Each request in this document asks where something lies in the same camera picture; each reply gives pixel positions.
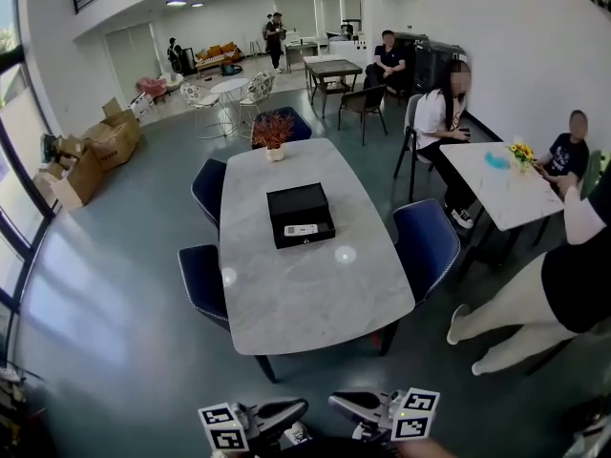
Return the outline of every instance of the floor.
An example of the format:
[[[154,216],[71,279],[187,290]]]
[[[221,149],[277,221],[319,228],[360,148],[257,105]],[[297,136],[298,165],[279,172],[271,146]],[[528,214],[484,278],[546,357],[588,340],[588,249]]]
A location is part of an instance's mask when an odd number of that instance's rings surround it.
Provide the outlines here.
[[[356,116],[337,131],[339,97],[313,110],[305,90],[276,93],[266,108],[290,105],[328,137],[351,165],[387,224],[407,203],[409,173],[392,171],[403,141],[405,103],[385,105],[390,135],[369,121],[361,146]],[[474,140],[486,140],[472,124]],[[132,160],[113,170],[90,205],[53,222],[25,295],[15,359],[44,381],[29,379],[32,401],[48,409],[50,427],[67,458],[207,456],[198,407],[225,401],[254,404],[275,396],[310,402],[305,421],[314,433],[347,436],[352,424],[329,410],[335,389],[410,386],[441,392],[432,437],[457,456],[560,456],[563,410],[608,391],[610,342],[581,336],[539,373],[531,362],[475,377],[471,365],[512,333],[498,330],[459,346],[446,331],[462,302],[491,298],[527,261],[558,244],[561,219],[550,223],[540,247],[538,225],[522,233],[502,269],[475,264],[465,280],[455,268],[432,298],[402,320],[388,356],[372,338],[304,354],[270,358],[281,382],[270,384],[253,358],[240,356],[222,329],[194,310],[177,261],[180,248],[218,241],[215,228],[192,199],[190,184],[211,157],[227,160],[249,149],[239,137],[197,140],[192,112],[145,128]],[[419,165],[416,199],[442,198],[437,172]],[[481,236],[480,225],[475,236]],[[491,243],[502,236],[493,236]]]
[[[244,61],[241,61],[238,64],[242,66],[242,72],[234,76],[222,76],[221,69],[217,67],[210,70],[204,70],[199,78],[196,74],[192,74],[187,77],[187,80],[201,87],[204,94],[209,94],[210,89],[223,81],[233,78],[246,78],[250,80],[259,72],[273,72],[274,70],[271,65],[271,58],[268,55],[246,58]],[[285,68],[284,56],[281,57],[281,67]],[[301,90],[306,87],[306,77],[304,74],[303,63],[293,64],[291,66],[291,73],[284,71],[284,73],[277,73],[274,76],[275,93]],[[364,79],[364,75],[359,76],[357,78],[357,83],[362,83]],[[240,97],[240,91],[234,92],[234,96],[236,98]],[[151,106],[150,109],[141,116],[140,123],[142,125],[152,124],[164,118],[183,114],[190,110],[190,107],[180,95],[180,91],[176,91],[166,95],[162,101],[159,101],[157,104]]]

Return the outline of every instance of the black box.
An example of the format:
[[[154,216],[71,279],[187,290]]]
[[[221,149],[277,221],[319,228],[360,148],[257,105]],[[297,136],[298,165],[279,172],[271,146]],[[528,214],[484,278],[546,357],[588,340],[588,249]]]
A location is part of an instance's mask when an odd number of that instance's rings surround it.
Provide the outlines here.
[[[335,238],[335,225],[328,211],[325,190],[320,183],[268,192],[267,205],[278,249]],[[284,235],[287,225],[302,224],[318,224],[318,232],[289,238]]]

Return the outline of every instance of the long black hair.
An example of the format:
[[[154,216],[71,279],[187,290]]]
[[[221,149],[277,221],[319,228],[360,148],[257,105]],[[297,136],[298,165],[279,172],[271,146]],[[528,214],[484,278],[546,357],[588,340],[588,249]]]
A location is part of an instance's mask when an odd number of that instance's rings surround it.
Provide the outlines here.
[[[452,122],[454,119],[454,101],[452,97],[452,81],[450,80],[452,73],[461,73],[461,72],[471,72],[469,65],[464,61],[460,61],[459,59],[453,59],[452,61],[448,61],[446,66],[443,69],[443,72],[437,77],[435,84],[427,93],[430,94],[435,90],[438,90],[443,94],[443,97],[446,99],[446,129],[449,131],[452,127]],[[460,103],[465,99],[465,94],[460,94],[458,97],[458,101]]]

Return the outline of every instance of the seated person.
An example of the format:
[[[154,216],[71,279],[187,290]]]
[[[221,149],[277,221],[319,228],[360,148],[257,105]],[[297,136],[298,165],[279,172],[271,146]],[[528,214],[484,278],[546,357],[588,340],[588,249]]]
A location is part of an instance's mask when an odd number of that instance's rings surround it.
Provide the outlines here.
[[[413,122],[417,132],[417,153],[432,162],[448,185],[446,206],[450,208],[453,219],[465,229],[474,226],[467,209],[475,202],[475,194],[439,147],[469,142],[469,130],[458,129],[458,121],[470,88],[469,65],[464,61],[450,61],[432,90],[418,100]]]
[[[573,111],[569,118],[569,132],[559,135],[549,153],[535,163],[535,168],[551,183],[556,193],[558,177],[571,175],[577,183],[585,174],[590,157],[584,140],[587,134],[588,117],[582,111]]]
[[[375,63],[365,70],[368,84],[370,87],[386,85],[390,92],[398,94],[407,86],[405,51],[395,46],[393,31],[382,32],[382,41],[384,44],[375,48]]]
[[[328,42],[351,41],[354,34],[354,28],[350,24],[342,26],[342,33],[329,38]]]

